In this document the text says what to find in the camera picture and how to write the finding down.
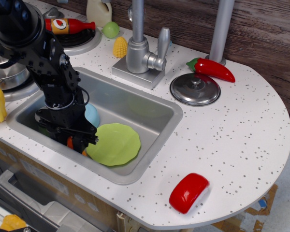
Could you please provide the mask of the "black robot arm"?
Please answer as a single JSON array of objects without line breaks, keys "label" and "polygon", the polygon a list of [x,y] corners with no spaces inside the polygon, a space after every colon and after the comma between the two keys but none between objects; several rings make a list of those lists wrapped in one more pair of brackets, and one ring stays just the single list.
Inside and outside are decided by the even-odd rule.
[{"label": "black robot arm", "polygon": [[52,139],[71,142],[79,153],[98,141],[85,117],[89,94],[42,13],[21,0],[0,0],[0,69],[16,63],[26,66],[44,94],[45,108],[36,115]]}]

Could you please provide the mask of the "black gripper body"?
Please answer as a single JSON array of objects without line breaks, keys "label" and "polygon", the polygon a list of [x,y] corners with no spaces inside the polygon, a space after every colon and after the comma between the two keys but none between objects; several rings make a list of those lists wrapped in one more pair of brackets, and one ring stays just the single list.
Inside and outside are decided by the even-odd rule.
[{"label": "black gripper body", "polygon": [[71,137],[81,136],[89,143],[96,144],[98,137],[97,129],[85,118],[85,104],[73,103],[64,108],[44,107],[37,110],[36,114],[41,118],[40,122],[45,124],[46,129],[62,129]]}]

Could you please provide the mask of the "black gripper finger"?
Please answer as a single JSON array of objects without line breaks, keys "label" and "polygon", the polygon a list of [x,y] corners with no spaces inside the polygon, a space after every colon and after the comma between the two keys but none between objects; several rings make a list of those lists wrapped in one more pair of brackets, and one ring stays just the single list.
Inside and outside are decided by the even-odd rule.
[{"label": "black gripper finger", "polygon": [[48,133],[50,135],[50,138],[52,138],[53,140],[63,144],[63,145],[67,145],[68,143],[68,138],[70,137],[70,135],[62,129],[48,129]]},{"label": "black gripper finger", "polygon": [[74,136],[72,138],[73,150],[80,154],[84,153],[84,150],[88,147],[88,144],[88,140],[81,136]]}]

